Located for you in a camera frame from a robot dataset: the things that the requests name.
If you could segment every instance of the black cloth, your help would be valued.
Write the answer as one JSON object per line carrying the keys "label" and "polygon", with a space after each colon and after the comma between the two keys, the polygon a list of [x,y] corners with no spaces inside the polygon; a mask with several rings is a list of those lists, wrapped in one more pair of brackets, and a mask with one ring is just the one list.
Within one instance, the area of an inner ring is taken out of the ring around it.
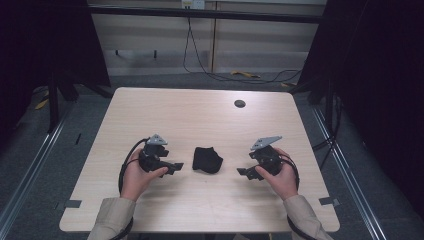
{"label": "black cloth", "polygon": [[221,168],[223,160],[213,147],[197,147],[194,151],[193,170],[200,169],[206,173],[214,174]]}

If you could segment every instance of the person's right hand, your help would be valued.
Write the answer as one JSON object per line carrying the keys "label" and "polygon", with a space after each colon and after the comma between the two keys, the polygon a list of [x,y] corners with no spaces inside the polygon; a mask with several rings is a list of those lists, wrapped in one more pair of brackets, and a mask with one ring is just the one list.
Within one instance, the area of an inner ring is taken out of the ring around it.
{"label": "person's right hand", "polygon": [[[274,148],[280,154],[280,158],[290,161],[286,156],[290,157],[286,152],[279,148]],[[289,197],[298,195],[296,188],[296,175],[293,168],[289,164],[282,163],[281,171],[273,176],[260,166],[256,166],[255,170],[271,185],[272,189],[281,199],[286,200]]]}

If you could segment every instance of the yellow object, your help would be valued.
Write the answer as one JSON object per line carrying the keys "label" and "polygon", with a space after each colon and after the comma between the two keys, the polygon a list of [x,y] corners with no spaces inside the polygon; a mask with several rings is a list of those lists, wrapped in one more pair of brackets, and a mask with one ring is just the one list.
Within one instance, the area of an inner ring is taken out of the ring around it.
{"label": "yellow object", "polygon": [[236,75],[236,74],[241,74],[245,77],[250,77],[250,78],[260,78],[261,77],[259,75],[254,75],[254,74],[247,73],[247,72],[231,71],[231,75]]}

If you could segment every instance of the white wall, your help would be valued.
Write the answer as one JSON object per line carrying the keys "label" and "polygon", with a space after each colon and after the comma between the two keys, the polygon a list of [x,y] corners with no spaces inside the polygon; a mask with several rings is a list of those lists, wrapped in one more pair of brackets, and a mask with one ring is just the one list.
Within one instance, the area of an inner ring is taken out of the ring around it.
{"label": "white wall", "polygon": [[[177,0],[89,0],[88,2],[153,8],[181,7],[181,1]],[[322,0],[259,2],[206,1],[206,9],[319,16],[325,7],[325,2]],[[184,72],[182,59],[188,31],[186,18],[93,14],[93,20],[112,75],[113,69],[119,69],[115,74],[122,74],[122,68],[128,68],[128,64],[125,63],[130,60],[134,62],[129,68],[144,68],[153,72],[156,70]],[[191,25],[203,65],[207,66],[209,71],[213,66],[215,72],[228,72],[234,68],[262,72],[299,69],[303,66],[317,28],[316,24],[213,19],[191,19]],[[114,50],[126,51],[120,51],[120,58],[116,58],[112,54]],[[155,50],[157,59],[152,58]],[[195,54],[190,39],[187,66],[193,71],[200,71]]]}

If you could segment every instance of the black curtain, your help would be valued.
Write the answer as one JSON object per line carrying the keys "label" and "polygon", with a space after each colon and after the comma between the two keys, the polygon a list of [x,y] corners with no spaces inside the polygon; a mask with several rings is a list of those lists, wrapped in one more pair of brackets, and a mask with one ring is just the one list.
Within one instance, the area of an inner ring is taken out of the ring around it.
{"label": "black curtain", "polygon": [[[87,5],[85,0],[42,2],[50,3]],[[61,75],[71,83],[110,86],[91,15],[36,7],[40,4],[0,2],[0,143],[13,132],[34,88],[48,85],[53,72],[71,73]]]}
{"label": "black curtain", "polygon": [[334,84],[366,146],[424,218],[424,2],[327,2],[299,84]]}

